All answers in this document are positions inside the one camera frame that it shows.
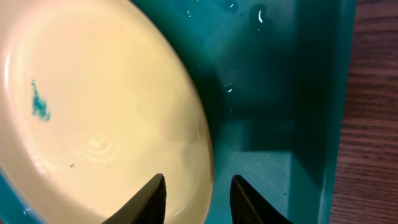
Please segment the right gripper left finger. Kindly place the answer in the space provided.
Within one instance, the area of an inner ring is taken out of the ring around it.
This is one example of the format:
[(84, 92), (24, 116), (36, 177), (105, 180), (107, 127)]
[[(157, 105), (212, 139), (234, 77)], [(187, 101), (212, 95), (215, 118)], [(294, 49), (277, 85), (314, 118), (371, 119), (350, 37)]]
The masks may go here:
[(163, 174), (156, 174), (103, 224), (164, 224), (167, 190)]

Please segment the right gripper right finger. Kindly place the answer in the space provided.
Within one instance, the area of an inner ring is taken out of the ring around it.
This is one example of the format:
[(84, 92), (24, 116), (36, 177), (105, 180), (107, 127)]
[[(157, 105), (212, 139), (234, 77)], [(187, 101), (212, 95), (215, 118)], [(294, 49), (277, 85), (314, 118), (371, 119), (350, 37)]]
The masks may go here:
[(233, 224), (292, 224), (241, 175), (231, 180), (229, 201)]

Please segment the yellow-green plate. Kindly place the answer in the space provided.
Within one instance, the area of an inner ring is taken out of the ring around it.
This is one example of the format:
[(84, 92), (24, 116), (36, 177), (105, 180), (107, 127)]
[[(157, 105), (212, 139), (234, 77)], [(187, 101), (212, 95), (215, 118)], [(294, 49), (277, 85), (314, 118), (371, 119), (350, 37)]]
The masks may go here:
[(44, 223), (101, 223), (156, 174), (203, 223), (211, 140), (185, 67), (130, 1), (1, 1), (1, 168)]

